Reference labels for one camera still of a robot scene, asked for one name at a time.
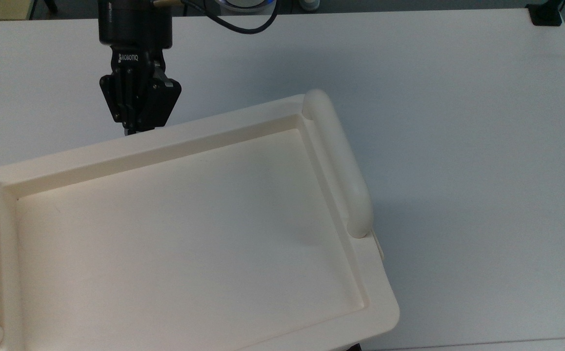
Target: black clamp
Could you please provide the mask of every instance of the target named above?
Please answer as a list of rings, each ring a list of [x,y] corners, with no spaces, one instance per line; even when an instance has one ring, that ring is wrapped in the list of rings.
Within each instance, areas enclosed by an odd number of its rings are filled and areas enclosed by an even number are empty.
[[[565,0],[548,0],[544,4],[528,4],[525,8],[530,11],[530,18],[534,26],[560,27],[562,17],[558,7],[564,6]]]

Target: white tray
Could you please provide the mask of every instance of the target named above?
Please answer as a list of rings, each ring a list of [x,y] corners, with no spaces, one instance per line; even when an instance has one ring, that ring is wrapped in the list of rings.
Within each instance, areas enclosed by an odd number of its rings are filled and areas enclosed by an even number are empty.
[[[321,91],[0,167],[0,350],[345,349],[399,318],[372,220]]]

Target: gray floor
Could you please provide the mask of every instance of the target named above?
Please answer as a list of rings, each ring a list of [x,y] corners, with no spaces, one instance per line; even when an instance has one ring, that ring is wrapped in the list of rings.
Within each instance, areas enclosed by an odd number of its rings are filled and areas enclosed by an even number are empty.
[[[217,9],[214,0],[204,0],[209,9]],[[282,0],[282,13],[303,13],[295,0]],[[59,13],[53,15],[42,0],[37,0],[33,20],[60,20],[76,18],[97,18],[97,0],[56,0]],[[321,0],[319,13],[352,13],[373,11],[422,11],[446,9],[497,9],[523,8],[528,3],[542,3],[544,0]],[[182,9],[174,9],[175,16],[182,16]],[[196,11],[187,11],[187,16],[200,16]],[[565,8],[562,11],[565,20]]]

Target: robotic arm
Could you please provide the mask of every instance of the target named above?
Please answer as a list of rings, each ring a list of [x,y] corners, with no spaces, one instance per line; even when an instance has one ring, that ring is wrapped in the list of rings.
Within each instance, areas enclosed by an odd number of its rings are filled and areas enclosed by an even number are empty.
[[[165,126],[181,93],[181,85],[165,75],[163,49],[172,47],[169,6],[191,6],[218,24],[243,34],[260,33],[274,22],[280,6],[260,27],[234,26],[191,0],[98,0],[100,42],[111,46],[112,73],[100,78],[100,87],[113,120],[124,134]]]

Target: black cable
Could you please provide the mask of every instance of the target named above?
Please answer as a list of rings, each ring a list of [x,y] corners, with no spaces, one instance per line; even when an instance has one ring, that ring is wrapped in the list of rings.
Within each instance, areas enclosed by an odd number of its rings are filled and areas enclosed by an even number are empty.
[[[191,2],[191,0],[181,0],[181,2],[186,7],[189,6],[193,9],[195,9],[196,11],[198,11],[198,12],[204,14],[205,16],[211,18],[215,23],[219,24],[222,27],[226,27],[227,29],[230,29],[233,32],[242,33],[242,34],[257,34],[257,33],[264,31],[265,29],[267,29],[267,27],[271,26],[271,24],[274,22],[274,20],[276,19],[276,16],[278,15],[278,9],[280,8],[280,4],[281,4],[282,0],[276,0],[276,5],[274,6],[274,12],[272,13],[271,16],[269,16],[269,18],[267,19],[267,22],[265,22],[263,25],[256,27],[256,28],[242,28],[242,27],[235,26],[234,24],[226,22],[225,20],[222,20],[222,18],[219,18],[218,16],[214,15],[213,13],[209,12],[208,10],[203,9],[202,7],[196,5],[195,3]]]

